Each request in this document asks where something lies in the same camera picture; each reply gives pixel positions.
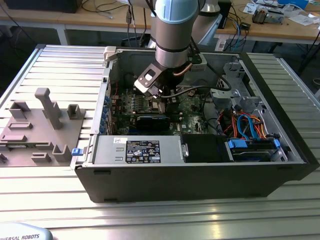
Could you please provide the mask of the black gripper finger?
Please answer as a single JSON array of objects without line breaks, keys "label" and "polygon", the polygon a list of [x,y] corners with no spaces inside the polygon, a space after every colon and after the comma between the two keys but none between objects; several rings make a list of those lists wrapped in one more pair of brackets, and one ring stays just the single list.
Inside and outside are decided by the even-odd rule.
[{"label": "black gripper finger", "polygon": [[179,105],[180,105],[180,99],[178,96],[168,98],[166,100],[165,112],[168,114],[176,113],[178,112]]}]

